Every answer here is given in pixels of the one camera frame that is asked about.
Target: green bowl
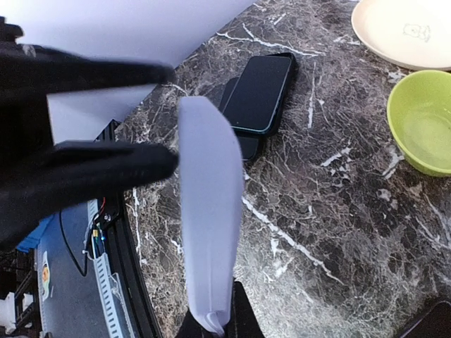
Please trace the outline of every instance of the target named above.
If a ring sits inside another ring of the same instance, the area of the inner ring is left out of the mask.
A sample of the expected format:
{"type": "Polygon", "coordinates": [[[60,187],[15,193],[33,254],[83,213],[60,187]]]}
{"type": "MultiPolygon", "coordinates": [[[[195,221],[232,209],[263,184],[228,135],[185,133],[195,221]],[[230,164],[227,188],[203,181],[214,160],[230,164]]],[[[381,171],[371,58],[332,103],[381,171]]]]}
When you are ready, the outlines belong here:
{"type": "Polygon", "coordinates": [[[451,74],[406,76],[388,98],[387,116],[407,162],[430,176],[451,176],[451,74]]]}

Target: black cable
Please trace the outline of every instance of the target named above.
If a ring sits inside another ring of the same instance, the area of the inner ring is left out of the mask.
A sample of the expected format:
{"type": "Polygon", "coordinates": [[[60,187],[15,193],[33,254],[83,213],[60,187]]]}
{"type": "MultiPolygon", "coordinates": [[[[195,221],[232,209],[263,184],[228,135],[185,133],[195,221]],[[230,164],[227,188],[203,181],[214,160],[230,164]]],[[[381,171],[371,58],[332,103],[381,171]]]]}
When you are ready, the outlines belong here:
{"type": "MultiPolygon", "coordinates": [[[[60,211],[59,211],[59,226],[60,226],[60,228],[61,228],[61,234],[63,235],[64,243],[66,244],[66,248],[67,248],[67,250],[68,250],[68,252],[69,252],[70,258],[72,258],[72,262],[74,262],[75,267],[77,268],[78,272],[79,272],[83,277],[86,277],[86,275],[87,275],[87,254],[86,254],[86,252],[85,252],[85,269],[82,270],[80,264],[78,264],[77,259],[75,258],[75,256],[74,256],[72,250],[70,249],[70,246],[69,246],[69,243],[68,243],[68,239],[66,238],[66,234],[64,233],[64,228],[63,228],[63,216],[62,216],[62,214],[63,214],[63,211],[60,210],[60,211]]],[[[87,251],[88,248],[89,248],[89,243],[91,242],[91,241],[90,241],[91,233],[92,233],[92,228],[89,230],[89,234],[88,234],[88,236],[87,236],[86,245],[85,245],[85,251],[87,251]]]]}

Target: dark marble surface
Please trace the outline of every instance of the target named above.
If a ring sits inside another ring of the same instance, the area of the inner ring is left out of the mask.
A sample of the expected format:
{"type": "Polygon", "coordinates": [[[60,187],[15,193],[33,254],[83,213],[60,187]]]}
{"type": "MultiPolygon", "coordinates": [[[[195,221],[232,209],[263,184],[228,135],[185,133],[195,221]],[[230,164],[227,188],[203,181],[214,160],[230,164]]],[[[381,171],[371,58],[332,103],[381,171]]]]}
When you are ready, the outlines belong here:
{"type": "MultiPolygon", "coordinates": [[[[299,62],[280,132],[246,165],[236,277],[268,338],[390,337],[451,295],[451,184],[402,160],[385,119],[407,74],[361,45],[355,2],[263,0],[196,50],[118,132],[177,150],[177,103],[218,103],[254,55],[299,62]]],[[[186,311],[178,175],[128,193],[130,222],[165,337],[186,311]]]]}

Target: black smartphone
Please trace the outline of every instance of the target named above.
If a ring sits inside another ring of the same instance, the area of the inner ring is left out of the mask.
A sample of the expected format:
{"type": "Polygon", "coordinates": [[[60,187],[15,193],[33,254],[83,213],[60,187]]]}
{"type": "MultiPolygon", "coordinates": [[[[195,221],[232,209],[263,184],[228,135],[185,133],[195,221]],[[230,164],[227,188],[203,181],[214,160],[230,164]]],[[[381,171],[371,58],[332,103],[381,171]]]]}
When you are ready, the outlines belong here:
{"type": "MultiPolygon", "coordinates": [[[[230,79],[225,85],[223,97],[221,98],[221,102],[218,107],[219,111],[223,111],[237,82],[238,77],[234,77],[233,79],[230,79]]],[[[253,160],[261,149],[263,143],[261,138],[258,136],[251,137],[249,135],[246,135],[245,133],[237,131],[235,131],[235,134],[237,135],[238,141],[240,143],[242,159],[244,161],[253,160]]]]}
{"type": "Polygon", "coordinates": [[[437,301],[411,321],[397,338],[450,338],[451,303],[437,301]]]}
{"type": "Polygon", "coordinates": [[[234,130],[260,136],[277,132],[295,63],[290,53],[249,59],[223,109],[234,130]]]}

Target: blue cloth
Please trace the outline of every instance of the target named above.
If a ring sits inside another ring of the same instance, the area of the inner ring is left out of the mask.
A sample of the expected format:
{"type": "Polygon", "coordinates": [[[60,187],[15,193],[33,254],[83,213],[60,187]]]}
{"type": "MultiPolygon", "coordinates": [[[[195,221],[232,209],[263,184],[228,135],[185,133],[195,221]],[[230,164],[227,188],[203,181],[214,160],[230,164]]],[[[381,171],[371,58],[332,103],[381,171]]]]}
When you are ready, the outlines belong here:
{"type": "Polygon", "coordinates": [[[36,249],[39,241],[41,240],[42,234],[44,234],[47,225],[54,219],[55,215],[51,215],[43,220],[40,220],[39,225],[36,229],[31,231],[31,233],[24,238],[24,240],[17,245],[17,250],[22,252],[28,252],[30,249],[36,249]]]}

